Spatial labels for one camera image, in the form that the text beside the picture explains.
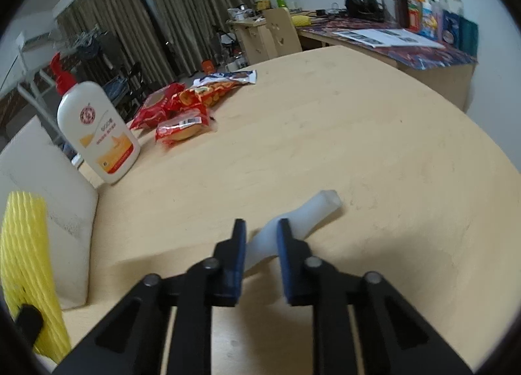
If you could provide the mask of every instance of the wooden chair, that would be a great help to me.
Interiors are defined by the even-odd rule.
[[[302,52],[299,35],[286,7],[267,9],[262,14],[266,18],[266,26],[272,33],[279,56]]]

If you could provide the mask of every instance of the white tube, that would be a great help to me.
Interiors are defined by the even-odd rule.
[[[293,237],[303,240],[327,216],[342,206],[342,200],[335,190],[321,190],[294,211],[279,215],[269,221],[264,228],[246,244],[245,270],[257,265],[269,256],[277,256],[277,223],[287,218]]]

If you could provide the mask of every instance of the orange object on floor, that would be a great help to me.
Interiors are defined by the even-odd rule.
[[[207,59],[206,61],[201,62],[201,66],[203,67],[203,71],[206,75],[213,74],[215,72],[214,63]]]

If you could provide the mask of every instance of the barcode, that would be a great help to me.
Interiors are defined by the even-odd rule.
[[[201,117],[196,117],[196,118],[188,118],[182,122],[179,123],[180,126],[185,126],[185,125],[194,125],[194,124],[202,124],[203,123],[203,120]]]

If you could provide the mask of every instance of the round wooden table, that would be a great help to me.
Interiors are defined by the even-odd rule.
[[[169,151],[142,135],[130,172],[99,186],[89,302],[65,313],[72,342],[145,274],[209,256],[234,218],[252,235],[335,189],[343,214],[309,237],[312,251],[344,272],[381,272],[477,368],[521,304],[518,171],[455,106],[356,51],[254,68],[257,84],[216,109],[216,133]],[[311,373],[311,315],[286,305],[278,260],[261,264],[238,307],[214,310],[213,373]]]

